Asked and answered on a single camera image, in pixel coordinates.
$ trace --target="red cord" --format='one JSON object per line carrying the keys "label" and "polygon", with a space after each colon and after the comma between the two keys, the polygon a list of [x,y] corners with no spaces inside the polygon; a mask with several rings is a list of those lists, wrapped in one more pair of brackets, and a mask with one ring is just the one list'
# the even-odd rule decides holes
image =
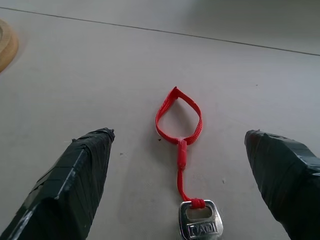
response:
{"label": "red cord", "polygon": [[[169,108],[174,104],[175,100],[177,100],[178,98],[181,98],[184,101],[186,101],[186,103],[189,104],[199,116],[199,123],[196,126],[194,133],[191,136],[183,139],[169,136],[159,128],[160,118],[169,110]],[[172,144],[178,145],[178,158],[177,158],[178,174],[177,174],[176,184],[183,201],[191,201],[192,202],[191,207],[193,209],[203,209],[206,206],[205,201],[203,199],[187,197],[183,187],[183,172],[187,164],[187,145],[193,144],[197,140],[197,138],[199,137],[202,131],[202,126],[203,126],[203,122],[202,122],[202,114],[201,114],[200,108],[190,97],[185,95],[177,87],[174,87],[174,89],[172,89],[172,91],[168,94],[168,96],[164,100],[162,106],[160,107],[159,111],[155,116],[155,127],[157,132],[165,140],[169,141]]]}

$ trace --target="wooden ring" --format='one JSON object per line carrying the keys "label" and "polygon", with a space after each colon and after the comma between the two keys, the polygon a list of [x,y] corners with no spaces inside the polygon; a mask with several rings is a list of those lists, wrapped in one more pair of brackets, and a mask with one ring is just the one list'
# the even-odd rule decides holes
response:
{"label": "wooden ring", "polygon": [[0,19],[0,73],[14,59],[18,46],[17,35],[6,22]]}

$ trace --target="key head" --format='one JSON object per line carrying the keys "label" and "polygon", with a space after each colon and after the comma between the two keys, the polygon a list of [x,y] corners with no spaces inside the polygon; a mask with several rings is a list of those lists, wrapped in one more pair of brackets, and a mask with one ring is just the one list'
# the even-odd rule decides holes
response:
{"label": "key head", "polygon": [[219,240],[224,227],[216,205],[210,200],[204,200],[211,214],[206,218],[191,219],[187,210],[191,201],[184,201],[179,208],[179,228],[183,240]]}

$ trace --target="white surface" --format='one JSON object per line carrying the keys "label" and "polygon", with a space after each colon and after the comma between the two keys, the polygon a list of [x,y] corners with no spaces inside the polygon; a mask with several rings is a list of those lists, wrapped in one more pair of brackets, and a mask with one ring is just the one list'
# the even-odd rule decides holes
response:
{"label": "white surface", "polygon": [[1,0],[0,7],[320,54],[318,0]]}
{"label": "white surface", "polygon": [[[0,18],[20,40],[0,74],[0,231],[72,138],[108,127],[116,137],[88,239],[175,239],[177,151],[158,141],[154,118],[178,86],[204,120],[188,148],[187,194],[216,203],[226,240],[288,239],[260,196],[244,137],[261,129],[320,155],[320,57],[5,9]],[[165,130],[195,128],[183,102],[172,110]]]}

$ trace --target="floor tile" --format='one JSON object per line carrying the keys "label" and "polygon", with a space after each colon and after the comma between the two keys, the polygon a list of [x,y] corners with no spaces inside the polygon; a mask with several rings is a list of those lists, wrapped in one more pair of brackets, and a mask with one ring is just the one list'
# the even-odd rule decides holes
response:
{"label": "floor tile", "polygon": [[[108,127],[116,137],[88,239],[174,239],[177,149],[159,141],[154,120],[178,86],[204,120],[188,148],[187,194],[217,204],[225,239],[289,239],[260,196],[244,138],[261,129],[320,156],[320,57],[4,9],[0,16],[20,40],[0,74],[0,231],[72,138]],[[183,136],[197,120],[178,102],[161,126]]]}

